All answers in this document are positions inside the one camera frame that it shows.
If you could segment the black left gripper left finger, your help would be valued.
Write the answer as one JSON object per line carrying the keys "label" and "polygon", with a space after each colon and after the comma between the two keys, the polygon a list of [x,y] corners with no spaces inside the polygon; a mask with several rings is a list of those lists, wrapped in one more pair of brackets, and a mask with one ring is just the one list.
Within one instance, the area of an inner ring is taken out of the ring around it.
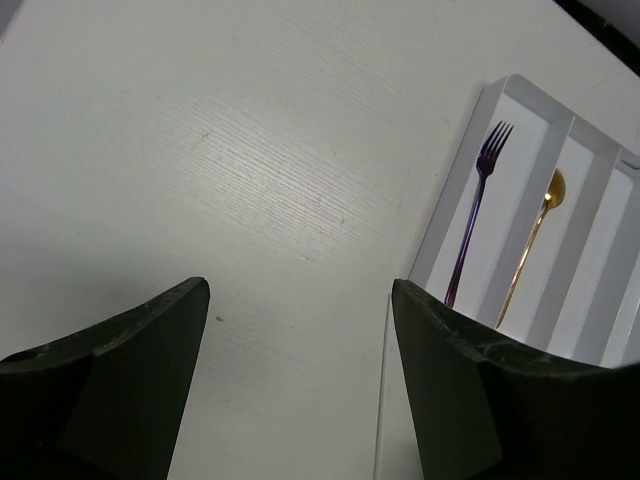
{"label": "black left gripper left finger", "polygon": [[2,478],[167,478],[208,308],[192,277],[2,359]]}

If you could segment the purple iridescent fork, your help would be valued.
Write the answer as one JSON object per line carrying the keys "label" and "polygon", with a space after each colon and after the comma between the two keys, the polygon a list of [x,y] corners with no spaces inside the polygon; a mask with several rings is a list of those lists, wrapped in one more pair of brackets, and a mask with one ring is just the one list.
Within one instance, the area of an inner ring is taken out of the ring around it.
{"label": "purple iridescent fork", "polygon": [[478,173],[478,184],[474,194],[471,210],[466,223],[464,235],[456,257],[454,269],[446,290],[444,303],[449,308],[455,304],[464,263],[470,246],[473,230],[481,207],[488,178],[493,174],[497,160],[507,143],[514,126],[505,121],[499,121],[484,141],[475,163]]}

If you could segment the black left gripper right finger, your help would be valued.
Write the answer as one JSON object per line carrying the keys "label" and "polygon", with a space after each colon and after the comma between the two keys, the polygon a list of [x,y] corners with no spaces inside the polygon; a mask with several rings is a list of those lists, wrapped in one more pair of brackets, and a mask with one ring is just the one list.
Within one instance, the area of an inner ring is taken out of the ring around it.
{"label": "black left gripper right finger", "polygon": [[408,280],[392,308],[427,479],[635,479],[639,367],[530,347]]}

